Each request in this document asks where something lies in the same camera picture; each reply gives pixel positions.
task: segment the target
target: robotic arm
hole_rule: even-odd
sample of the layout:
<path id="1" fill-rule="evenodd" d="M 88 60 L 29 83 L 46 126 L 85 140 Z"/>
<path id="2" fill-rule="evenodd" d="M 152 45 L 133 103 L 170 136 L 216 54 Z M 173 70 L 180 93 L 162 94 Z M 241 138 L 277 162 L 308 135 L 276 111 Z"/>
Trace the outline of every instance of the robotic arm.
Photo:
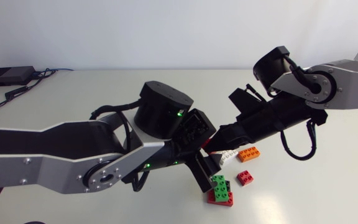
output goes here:
<path id="1" fill-rule="evenodd" d="M 256 79 L 273 99 L 265 101 L 250 85 L 234 91 L 229 98 L 241 112 L 237 122 L 221 126 L 205 151 L 236 149 L 281 132 L 287 153 L 307 160 L 316 150 L 314 126 L 326 122 L 325 109 L 358 108 L 358 61 L 339 60 L 304 71 L 289 54 L 284 46 L 277 47 L 255 64 Z M 307 119 L 312 149 L 300 157 L 289 150 L 283 131 Z"/>
<path id="2" fill-rule="evenodd" d="M 229 97 L 241 112 L 218 132 L 206 115 L 190 110 L 193 100 L 159 82 L 145 83 L 140 100 L 102 106 L 89 121 L 62 123 L 41 131 L 0 129 L 0 187 L 39 184 L 63 194 L 97 192 L 120 180 L 139 191 L 152 169 L 186 164 L 203 192 L 215 187 L 220 154 L 308 121 L 312 151 L 314 125 L 325 123 L 325 109 L 358 108 L 358 62 L 340 60 L 304 71 L 277 47 L 260 59 L 254 75 L 273 97 L 263 99 L 250 85 Z M 115 112 L 101 119 L 101 113 Z M 124 126 L 121 144 L 116 130 Z"/>

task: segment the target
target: white table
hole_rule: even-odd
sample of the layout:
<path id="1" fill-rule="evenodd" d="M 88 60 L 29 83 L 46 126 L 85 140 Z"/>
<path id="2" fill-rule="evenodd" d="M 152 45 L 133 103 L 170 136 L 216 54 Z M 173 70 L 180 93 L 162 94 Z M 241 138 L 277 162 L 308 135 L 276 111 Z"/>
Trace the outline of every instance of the white table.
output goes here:
<path id="1" fill-rule="evenodd" d="M 42 129 L 86 120 L 101 105 L 135 101 L 148 80 L 185 92 L 217 128 L 239 114 L 228 98 L 237 87 L 250 83 L 266 96 L 250 70 L 61 71 L 0 108 L 0 127 Z M 0 101 L 13 88 L 0 87 Z M 206 203 L 190 170 L 180 165 L 153 170 L 137 193 L 122 182 L 76 195 L 38 185 L 8 187 L 0 195 L 0 223 L 358 223 L 358 110 L 328 114 L 316 128 L 312 159 L 292 159 L 276 134 L 254 145 L 259 158 L 225 166 L 218 174 L 231 181 L 231 208 Z M 296 154 L 310 150 L 305 123 L 286 135 Z M 245 187 L 236 180 L 243 170 L 255 179 Z"/>

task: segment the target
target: green lego brick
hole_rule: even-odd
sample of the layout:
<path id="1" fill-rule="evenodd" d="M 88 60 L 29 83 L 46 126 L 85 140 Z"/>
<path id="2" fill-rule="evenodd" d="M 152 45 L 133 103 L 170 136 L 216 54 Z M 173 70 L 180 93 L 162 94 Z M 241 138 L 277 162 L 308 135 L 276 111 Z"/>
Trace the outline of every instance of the green lego brick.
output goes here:
<path id="1" fill-rule="evenodd" d="M 226 181 L 224 180 L 224 176 L 212 176 L 212 181 L 218 183 L 218 185 L 214 188 L 215 202 L 227 202 L 229 200 L 229 195 L 227 194 L 227 187 Z"/>

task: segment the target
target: wire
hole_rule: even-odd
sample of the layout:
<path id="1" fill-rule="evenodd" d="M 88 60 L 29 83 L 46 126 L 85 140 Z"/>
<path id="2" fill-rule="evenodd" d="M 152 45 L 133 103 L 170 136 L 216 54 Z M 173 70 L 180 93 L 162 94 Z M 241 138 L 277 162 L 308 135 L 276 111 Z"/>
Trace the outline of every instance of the wire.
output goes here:
<path id="1" fill-rule="evenodd" d="M 292 158 L 298 159 L 300 161 L 308 160 L 314 156 L 314 154 L 316 153 L 316 148 L 317 148 L 315 126 L 316 126 L 316 123 L 312 122 L 312 120 L 309 120 L 306 124 L 306 127 L 309 132 L 309 136 L 311 139 L 311 151 L 309 152 L 309 154 L 307 154 L 305 156 L 297 156 L 291 152 L 290 148 L 287 145 L 287 140 L 285 139 L 284 131 L 281 131 L 281 141 L 283 143 L 284 150 L 288 153 L 288 155 L 290 155 Z"/>
<path id="2" fill-rule="evenodd" d="M 96 109 L 94 112 L 92 112 L 91 117 L 89 119 L 96 119 L 98 118 L 99 115 L 103 113 L 131 110 L 140 106 L 141 104 L 142 104 L 141 99 L 139 99 L 127 105 L 119 105 L 119 106 L 104 105 Z"/>
<path id="3" fill-rule="evenodd" d="M 124 125 L 125 135 L 126 135 L 126 139 L 127 139 L 127 151 L 130 152 L 131 151 L 131 132 L 129 131 L 128 120 L 124 116 L 122 111 L 118 111 L 117 114 L 121 118 L 122 124 Z"/>
<path id="4" fill-rule="evenodd" d="M 290 70 L 292 74 L 295 76 L 296 80 L 301 83 L 301 85 L 308 88 L 314 94 L 317 94 L 321 91 L 321 87 L 318 85 L 313 85 L 313 83 L 305 77 L 305 71 L 303 71 L 301 67 L 297 66 L 288 55 L 284 55 L 283 57 L 290 64 Z"/>
<path id="5" fill-rule="evenodd" d="M 41 75 L 42 73 L 44 73 L 44 72 L 51 72 L 51 71 L 59 71 L 59 70 L 68 70 L 68 71 L 74 71 L 73 69 L 69 69 L 69 68 L 53 68 L 53 69 L 46 69 L 46 70 L 44 70 L 44 71 L 41 71 L 41 72 L 34 72 L 33 74 L 32 74 L 32 79 L 33 80 L 36 80 L 36 79 L 39 79 L 40 78 L 40 76 L 39 75 Z M 46 75 L 46 76 L 44 76 L 43 78 L 48 78 L 48 77 L 50 77 L 52 74 L 49 74 L 49 75 Z"/>
<path id="6" fill-rule="evenodd" d="M 253 94 L 255 94 L 255 96 L 257 96 L 260 101 L 266 103 L 265 98 L 263 98 L 263 96 L 261 96 L 250 84 L 246 85 L 246 91 L 247 90 L 250 90 Z"/>
<path id="7" fill-rule="evenodd" d="M 142 177 L 139 180 L 138 175 L 136 174 L 135 177 L 132 180 L 132 189 L 135 192 L 138 192 L 140 190 L 142 190 L 142 187 L 144 186 L 144 184 L 146 183 L 147 177 L 149 176 L 150 171 L 145 171 L 142 174 Z"/>
<path id="8" fill-rule="evenodd" d="M 4 106 L 5 104 L 7 104 L 8 102 L 12 101 L 13 99 L 23 95 L 24 93 L 27 93 L 28 91 L 33 89 L 36 85 L 38 85 L 45 77 L 49 77 L 49 76 L 53 75 L 56 72 L 57 72 L 57 69 L 49 69 L 49 68 L 45 69 L 44 71 L 42 71 L 42 76 L 37 79 L 36 83 L 34 83 L 31 86 L 28 86 L 28 88 L 25 91 L 23 91 L 21 93 L 18 93 L 16 95 L 12 95 L 9 98 L 7 98 L 6 100 L 0 102 L 0 107 Z"/>

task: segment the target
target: screw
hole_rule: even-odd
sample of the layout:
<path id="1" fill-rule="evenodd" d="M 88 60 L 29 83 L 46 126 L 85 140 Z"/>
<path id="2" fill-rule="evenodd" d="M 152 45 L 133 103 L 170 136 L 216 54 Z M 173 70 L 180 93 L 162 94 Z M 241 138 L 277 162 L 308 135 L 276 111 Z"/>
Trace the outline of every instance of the screw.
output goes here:
<path id="1" fill-rule="evenodd" d="M 30 164 L 31 163 L 31 158 L 25 158 L 24 160 L 23 160 L 23 163 L 24 164 Z"/>
<path id="2" fill-rule="evenodd" d="M 19 184 L 21 184 L 21 185 L 25 185 L 27 183 L 27 180 L 26 179 L 21 179 L 20 181 L 19 181 Z"/>

